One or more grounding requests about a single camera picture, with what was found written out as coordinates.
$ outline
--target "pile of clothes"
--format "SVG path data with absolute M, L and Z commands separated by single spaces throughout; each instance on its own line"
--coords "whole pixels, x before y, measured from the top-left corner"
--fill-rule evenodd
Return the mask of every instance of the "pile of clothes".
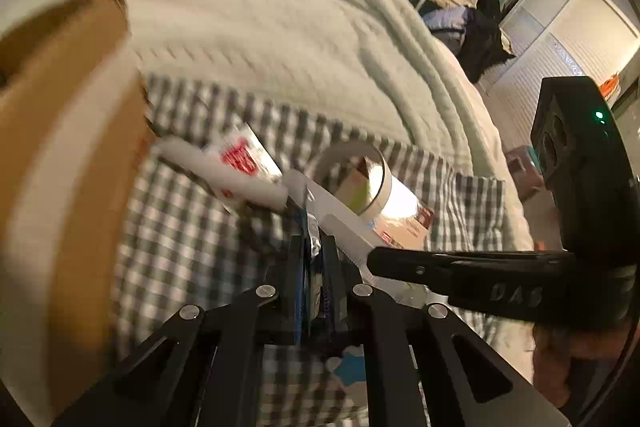
M 478 0 L 476 8 L 435 10 L 422 20 L 431 34 L 456 55 L 472 84 L 491 66 L 515 58 L 509 39 L 498 26 L 499 0 Z

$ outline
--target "brown stripe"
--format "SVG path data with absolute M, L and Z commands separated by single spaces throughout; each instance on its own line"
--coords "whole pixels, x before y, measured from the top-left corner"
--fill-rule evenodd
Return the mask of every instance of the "brown stripe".
M 110 337 L 110 288 L 139 147 L 151 133 L 141 83 L 105 129 L 76 191 L 55 261 L 48 370 L 57 415 L 102 376 Z
M 6 224 L 23 178 L 51 126 L 81 89 L 89 73 L 127 33 L 127 19 L 120 3 L 120 0 L 80 3 L 78 11 L 56 30 L 41 22 L 38 27 L 48 38 L 34 35 L 32 43 L 36 49 L 26 37 L 15 41 L 13 34 L 6 37 L 7 42 L 13 43 L 10 49 L 22 59 L 7 63 L 19 72 L 10 78 L 0 101 L 0 143 L 4 151 L 0 176 L 0 245 L 6 238 Z M 59 14 L 54 19 L 60 22 Z M 6 59 L 9 52 L 4 42 L 0 42 L 0 57 Z M 31 54 L 24 58 L 27 50 Z

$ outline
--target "cardboard box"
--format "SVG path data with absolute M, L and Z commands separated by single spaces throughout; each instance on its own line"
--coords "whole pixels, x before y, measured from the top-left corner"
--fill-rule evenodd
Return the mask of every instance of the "cardboard box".
M 100 378 L 140 148 L 123 0 L 69 0 L 0 40 L 0 374 L 36 425 Z

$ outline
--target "tape roll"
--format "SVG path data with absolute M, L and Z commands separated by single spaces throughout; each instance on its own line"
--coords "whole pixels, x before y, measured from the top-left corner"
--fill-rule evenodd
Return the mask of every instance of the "tape roll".
M 354 156 L 369 158 L 382 166 L 382 181 L 380 182 L 378 193 L 367 207 L 358 214 L 368 223 L 380 215 L 391 195 L 391 170 L 389 165 L 386 164 L 385 157 L 377 147 L 360 140 L 336 142 L 324 149 L 311 162 L 305 174 L 320 185 L 336 164 L 346 162 Z

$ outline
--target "hand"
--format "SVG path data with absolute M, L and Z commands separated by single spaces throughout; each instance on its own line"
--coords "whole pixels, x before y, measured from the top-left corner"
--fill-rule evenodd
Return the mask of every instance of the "hand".
M 617 359 L 625 346 L 629 328 L 627 323 L 617 330 L 570 333 L 564 339 L 558 339 L 551 331 L 534 327 L 533 386 L 553 405 L 562 407 L 570 395 L 566 378 L 571 359 Z M 637 328 L 636 339 L 639 333 L 640 328 Z

